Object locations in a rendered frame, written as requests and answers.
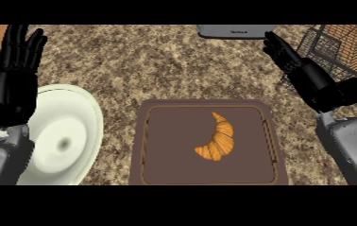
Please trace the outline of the grey flat appliance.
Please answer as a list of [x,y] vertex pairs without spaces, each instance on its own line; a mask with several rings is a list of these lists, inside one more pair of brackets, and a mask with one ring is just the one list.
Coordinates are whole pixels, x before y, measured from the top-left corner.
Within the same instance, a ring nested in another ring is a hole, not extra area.
[[206,39],[265,39],[266,32],[275,28],[276,25],[200,25],[198,35]]

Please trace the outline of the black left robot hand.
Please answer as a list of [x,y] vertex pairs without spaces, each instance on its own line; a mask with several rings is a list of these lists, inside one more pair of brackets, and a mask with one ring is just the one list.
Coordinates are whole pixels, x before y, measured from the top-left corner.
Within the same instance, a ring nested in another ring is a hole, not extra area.
[[9,25],[0,48],[0,128],[29,123],[37,108],[39,65],[48,37],[39,28]]

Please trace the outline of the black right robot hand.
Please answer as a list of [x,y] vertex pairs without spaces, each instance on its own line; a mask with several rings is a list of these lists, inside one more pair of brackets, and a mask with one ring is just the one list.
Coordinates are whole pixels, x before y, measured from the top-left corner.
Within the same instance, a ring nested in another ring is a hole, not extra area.
[[297,93],[318,113],[334,111],[357,103],[357,78],[337,82],[319,64],[303,58],[288,42],[266,32],[265,52],[288,76]]

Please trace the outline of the golden croissant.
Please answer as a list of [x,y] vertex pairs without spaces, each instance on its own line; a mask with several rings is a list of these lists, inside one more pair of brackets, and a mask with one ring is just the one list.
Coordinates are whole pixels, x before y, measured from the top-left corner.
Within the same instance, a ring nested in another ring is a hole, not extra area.
[[194,151],[203,159],[219,162],[222,157],[229,155],[235,148],[235,128],[219,113],[213,113],[213,117],[216,120],[213,139],[206,145],[195,147]]

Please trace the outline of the pale cream round plate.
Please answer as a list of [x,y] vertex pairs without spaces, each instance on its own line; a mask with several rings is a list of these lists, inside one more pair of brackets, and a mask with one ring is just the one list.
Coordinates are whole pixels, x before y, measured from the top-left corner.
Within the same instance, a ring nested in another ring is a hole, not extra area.
[[70,84],[39,88],[30,138],[36,149],[18,185],[79,185],[104,139],[102,109],[85,88]]

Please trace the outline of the brown rectangular tray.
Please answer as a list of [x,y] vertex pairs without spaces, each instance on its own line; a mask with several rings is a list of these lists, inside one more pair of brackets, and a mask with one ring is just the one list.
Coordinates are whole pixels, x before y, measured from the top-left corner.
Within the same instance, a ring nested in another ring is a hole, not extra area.
[[285,185],[269,106],[254,99],[141,105],[130,184]]

